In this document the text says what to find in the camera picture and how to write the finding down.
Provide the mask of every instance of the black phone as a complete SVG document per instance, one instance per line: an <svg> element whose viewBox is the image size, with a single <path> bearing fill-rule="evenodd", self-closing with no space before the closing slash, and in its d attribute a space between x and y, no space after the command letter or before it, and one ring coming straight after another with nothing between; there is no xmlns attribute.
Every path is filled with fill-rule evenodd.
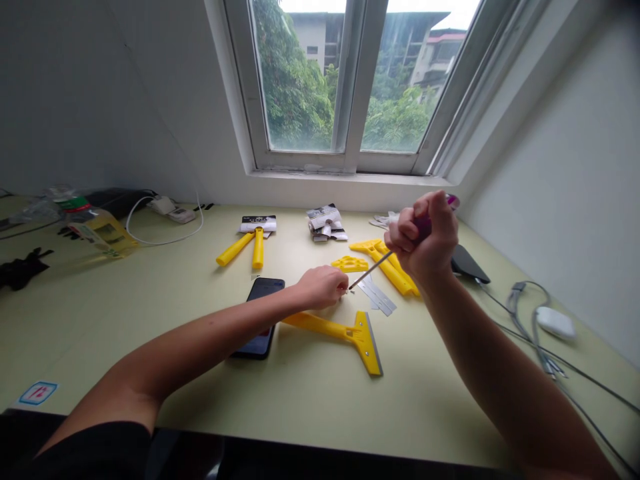
<svg viewBox="0 0 640 480"><path fill-rule="evenodd" d="M282 290L284 287L284 280L258 277L253 281L253 286L251 287L251 292L249 292L247 301L266 297L267 295ZM232 353L231 356L253 360L264 360L269 356L271 340L273 339L274 332L275 326L265 330L256 338L250 340L246 345Z"/></svg>
<svg viewBox="0 0 640 480"><path fill-rule="evenodd" d="M454 273L467 275L480 280L482 283L490 283L489 277L475 262L469 252L462 245L456 245L451 258L451 268Z"/></svg>

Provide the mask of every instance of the window pane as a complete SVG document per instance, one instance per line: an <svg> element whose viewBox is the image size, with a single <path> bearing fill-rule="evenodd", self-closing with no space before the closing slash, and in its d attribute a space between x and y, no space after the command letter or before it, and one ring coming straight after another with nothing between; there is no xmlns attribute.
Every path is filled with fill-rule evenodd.
<svg viewBox="0 0 640 480"><path fill-rule="evenodd" d="M327 0L328 7L335 3ZM305 0L251 2L271 150L331 150L345 5L341 8L306 11ZM344 151L344 145L335 151Z"/></svg>
<svg viewBox="0 0 640 480"><path fill-rule="evenodd" d="M362 150L418 150L479 4L389 0Z"/></svg>

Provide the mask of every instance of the plastic bottle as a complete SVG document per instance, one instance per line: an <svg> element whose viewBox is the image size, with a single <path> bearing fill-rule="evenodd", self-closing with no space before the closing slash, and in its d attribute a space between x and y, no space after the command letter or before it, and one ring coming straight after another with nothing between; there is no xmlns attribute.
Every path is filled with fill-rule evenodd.
<svg viewBox="0 0 640 480"><path fill-rule="evenodd" d="M106 210L92 206L86 198L75 194L68 185L54 185L46 195L67 214L67 226L87 240L102 254L123 258L138 248L118 220Z"/></svg>

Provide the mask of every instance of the tree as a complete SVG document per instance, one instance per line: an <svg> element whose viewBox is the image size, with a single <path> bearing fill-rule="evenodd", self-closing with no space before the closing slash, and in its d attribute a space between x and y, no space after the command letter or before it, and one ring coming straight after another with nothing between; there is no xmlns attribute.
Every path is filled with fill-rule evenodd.
<svg viewBox="0 0 640 480"><path fill-rule="evenodd" d="M398 100L379 100L372 96L362 149L417 151L437 103L437 96L431 88L427 88L423 102L418 103L421 96L420 87L407 88Z"/></svg>
<svg viewBox="0 0 640 480"><path fill-rule="evenodd" d="M335 94L338 90L338 69L335 68L332 63L327 67L325 78L327 80L327 88L329 89L331 109L335 111Z"/></svg>
<svg viewBox="0 0 640 480"><path fill-rule="evenodd" d="M278 0L252 0L267 125L273 148L331 148L338 69L325 76L300 48L293 20ZM403 50L393 42L378 58L362 141L365 150L416 151L431 120L437 96L409 87L413 64L396 63Z"/></svg>
<svg viewBox="0 0 640 480"><path fill-rule="evenodd" d="M271 144L284 150L327 150L333 108L318 63L300 48L291 17L277 0L253 0Z"/></svg>

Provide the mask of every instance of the forearm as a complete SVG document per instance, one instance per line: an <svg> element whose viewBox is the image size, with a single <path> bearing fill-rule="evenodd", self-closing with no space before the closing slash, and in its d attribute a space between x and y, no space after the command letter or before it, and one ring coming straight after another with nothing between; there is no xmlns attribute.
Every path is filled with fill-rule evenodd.
<svg viewBox="0 0 640 480"><path fill-rule="evenodd" d="M211 313L118 361L78 403L40 452L82 429L134 421L149 432L164 399L283 318L304 310L295 287Z"/></svg>
<svg viewBox="0 0 640 480"><path fill-rule="evenodd" d="M462 380L521 460L594 477L613 474L553 382L493 324L453 275L419 281Z"/></svg>
<svg viewBox="0 0 640 480"><path fill-rule="evenodd" d="M162 401L283 318L304 310L289 287L186 323L122 358L108 375Z"/></svg>

